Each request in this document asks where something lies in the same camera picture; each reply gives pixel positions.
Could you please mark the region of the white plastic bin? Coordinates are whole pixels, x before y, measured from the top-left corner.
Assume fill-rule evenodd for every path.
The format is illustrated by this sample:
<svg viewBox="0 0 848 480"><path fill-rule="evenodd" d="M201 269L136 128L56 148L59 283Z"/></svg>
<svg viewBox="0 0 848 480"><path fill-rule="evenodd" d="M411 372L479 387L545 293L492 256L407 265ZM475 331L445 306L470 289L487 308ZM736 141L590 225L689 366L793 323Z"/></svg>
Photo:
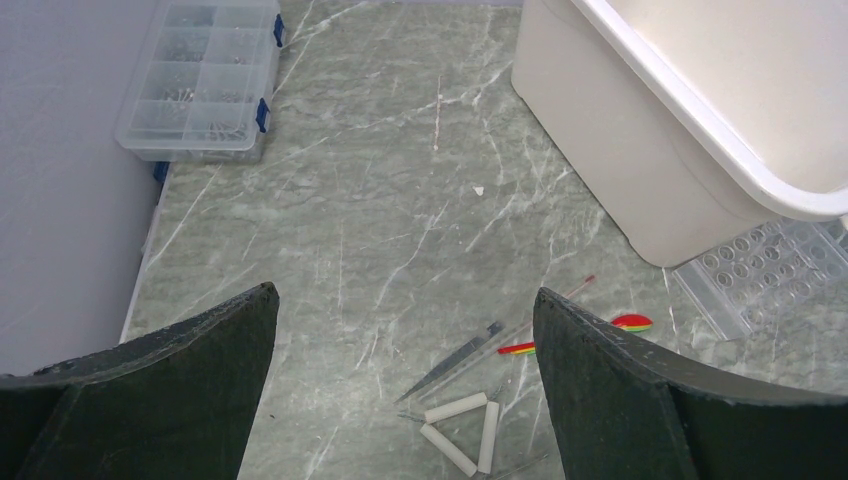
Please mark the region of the white plastic bin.
<svg viewBox="0 0 848 480"><path fill-rule="evenodd" d="M847 217L843 1L527 1L511 81L650 264Z"/></svg>

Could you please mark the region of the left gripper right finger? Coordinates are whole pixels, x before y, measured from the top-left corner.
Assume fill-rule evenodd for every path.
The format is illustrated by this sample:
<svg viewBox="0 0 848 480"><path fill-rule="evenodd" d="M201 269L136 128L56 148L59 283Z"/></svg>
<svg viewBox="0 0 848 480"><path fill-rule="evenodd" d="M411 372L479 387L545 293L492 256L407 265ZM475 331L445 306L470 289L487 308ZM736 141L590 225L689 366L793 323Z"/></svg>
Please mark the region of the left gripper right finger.
<svg viewBox="0 0 848 480"><path fill-rule="evenodd" d="M746 378L541 288L533 334L569 479L843 479L847 399Z"/></svg>

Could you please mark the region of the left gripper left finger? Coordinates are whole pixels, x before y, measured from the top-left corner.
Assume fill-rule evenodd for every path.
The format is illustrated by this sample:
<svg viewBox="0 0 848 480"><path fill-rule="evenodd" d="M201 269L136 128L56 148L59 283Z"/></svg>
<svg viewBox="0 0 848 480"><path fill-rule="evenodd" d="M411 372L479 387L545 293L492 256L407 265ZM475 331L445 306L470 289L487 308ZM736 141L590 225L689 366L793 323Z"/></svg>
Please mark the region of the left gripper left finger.
<svg viewBox="0 0 848 480"><path fill-rule="evenodd" d="M270 282L114 348L1 378L5 479L234 479L273 356Z"/></svg>

